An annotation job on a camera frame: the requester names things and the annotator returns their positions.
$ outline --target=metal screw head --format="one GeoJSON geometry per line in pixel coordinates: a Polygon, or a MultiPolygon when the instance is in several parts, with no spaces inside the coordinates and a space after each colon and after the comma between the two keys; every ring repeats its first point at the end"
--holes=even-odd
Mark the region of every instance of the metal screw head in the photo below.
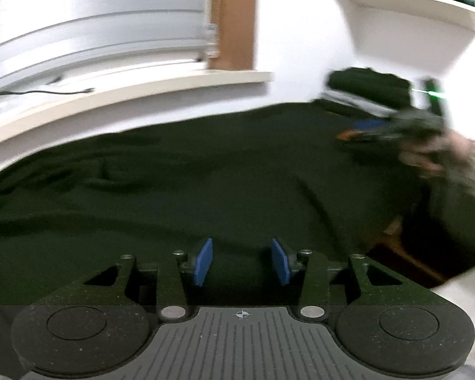
{"type": "Polygon", "coordinates": [[[163,308],[160,313],[166,319],[181,319],[186,314],[186,310],[180,306],[168,306],[163,308]]]}
{"type": "Polygon", "coordinates": [[[318,306],[305,306],[301,309],[301,315],[310,319],[318,319],[325,313],[326,311],[318,306]]]}

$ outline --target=circular pad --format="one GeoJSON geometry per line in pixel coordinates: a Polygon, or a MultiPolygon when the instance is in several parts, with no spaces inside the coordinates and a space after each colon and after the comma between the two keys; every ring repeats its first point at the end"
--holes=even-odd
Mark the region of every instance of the circular pad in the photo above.
{"type": "Polygon", "coordinates": [[[99,334],[106,323],[106,315],[96,308],[68,307],[54,313],[47,328],[63,340],[84,340],[99,334]]]}
{"type": "Polygon", "coordinates": [[[401,376],[436,376],[464,364],[475,339],[470,317],[452,303],[423,306],[351,304],[336,335],[357,360],[401,376]]]}
{"type": "Polygon", "coordinates": [[[393,307],[380,316],[380,326],[391,336],[402,340],[422,340],[434,335],[438,320],[418,307],[393,307]]]}
{"type": "Polygon", "coordinates": [[[18,356],[33,371],[87,376],[130,359],[151,334],[148,316],[129,306],[28,306],[11,327],[18,356]]]}

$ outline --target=black cable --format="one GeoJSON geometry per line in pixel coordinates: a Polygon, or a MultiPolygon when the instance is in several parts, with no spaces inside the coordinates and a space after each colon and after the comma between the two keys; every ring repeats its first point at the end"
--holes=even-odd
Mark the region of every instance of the black cable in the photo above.
{"type": "Polygon", "coordinates": [[[61,94],[61,95],[73,95],[73,94],[86,94],[89,92],[94,92],[94,88],[87,88],[83,91],[74,91],[74,92],[56,92],[56,91],[45,91],[45,90],[31,90],[24,92],[14,92],[14,91],[0,91],[0,96],[21,96],[23,94],[30,94],[32,92],[43,92],[46,94],[61,94]]]}

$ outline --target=green light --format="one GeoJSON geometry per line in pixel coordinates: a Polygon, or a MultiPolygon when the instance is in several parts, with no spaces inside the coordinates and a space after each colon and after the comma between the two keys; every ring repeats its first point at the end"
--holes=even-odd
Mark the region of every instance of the green light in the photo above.
{"type": "Polygon", "coordinates": [[[442,94],[441,92],[419,90],[418,88],[412,88],[412,91],[425,92],[426,94],[430,95],[431,97],[446,98],[445,94],[442,94]]]}

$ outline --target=white wall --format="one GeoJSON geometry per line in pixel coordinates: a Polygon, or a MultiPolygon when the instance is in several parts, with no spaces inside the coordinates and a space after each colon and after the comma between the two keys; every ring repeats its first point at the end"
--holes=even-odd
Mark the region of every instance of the white wall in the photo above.
{"type": "Polygon", "coordinates": [[[359,18],[355,65],[407,79],[440,78],[452,127],[475,139],[475,33],[383,10],[365,10],[359,18]]]}
{"type": "Polygon", "coordinates": [[[142,98],[66,118],[0,144],[0,168],[36,150],[99,133],[315,98],[331,70],[374,67],[443,77],[454,127],[475,138],[475,38],[456,26],[347,0],[258,0],[256,69],[275,81],[142,98]]]}

